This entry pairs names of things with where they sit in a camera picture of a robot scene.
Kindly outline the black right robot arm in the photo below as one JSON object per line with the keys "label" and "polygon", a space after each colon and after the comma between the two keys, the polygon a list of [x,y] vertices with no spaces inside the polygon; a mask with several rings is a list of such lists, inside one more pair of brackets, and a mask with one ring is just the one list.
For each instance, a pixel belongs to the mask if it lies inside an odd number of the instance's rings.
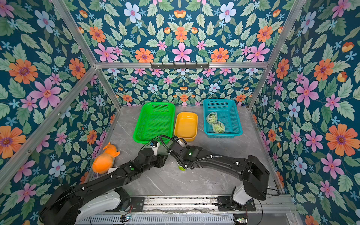
{"label": "black right robot arm", "polygon": [[242,181],[242,186],[236,187],[232,195],[237,204],[244,205],[251,198],[266,200],[270,172],[256,156],[228,157],[199,146],[181,146],[177,142],[166,147],[166,150],[185,170],[214,169]]}

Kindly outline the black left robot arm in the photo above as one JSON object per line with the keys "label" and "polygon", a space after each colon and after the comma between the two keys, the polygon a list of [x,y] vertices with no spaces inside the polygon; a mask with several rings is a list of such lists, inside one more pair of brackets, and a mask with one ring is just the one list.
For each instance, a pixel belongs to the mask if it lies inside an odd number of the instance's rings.
{"label": "black left robot arm", "polygon": [[45,225],[74,225],[128,203],[130,197],[122,187],[153,167],[163,167],[166,160],[166,155],[155,155],[152,149],[145,148],[134,160],[98,179],[75,186],[61,185],[44,205],[39,220]]}

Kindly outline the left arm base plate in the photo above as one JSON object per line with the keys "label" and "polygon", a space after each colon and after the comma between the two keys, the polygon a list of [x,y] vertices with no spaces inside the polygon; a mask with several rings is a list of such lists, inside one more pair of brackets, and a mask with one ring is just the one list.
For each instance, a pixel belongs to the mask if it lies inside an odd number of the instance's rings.
{"label": "left arm base plate", "polygon": [[121,200],[120,204],[112,212],[142,212],[144,207],[144,197],[130,197]]}

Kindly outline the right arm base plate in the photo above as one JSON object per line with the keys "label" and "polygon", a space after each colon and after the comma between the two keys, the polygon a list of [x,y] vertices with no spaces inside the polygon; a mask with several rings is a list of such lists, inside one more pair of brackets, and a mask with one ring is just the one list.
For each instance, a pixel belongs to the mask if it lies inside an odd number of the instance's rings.
{"label": "right arm base plate", "polygon": [[217,202],[213,205],[218,207],[220,212],[255,212],[256,206],[254,199],[250,199],[245,205],[235,202],[230,196],[218,196]]}

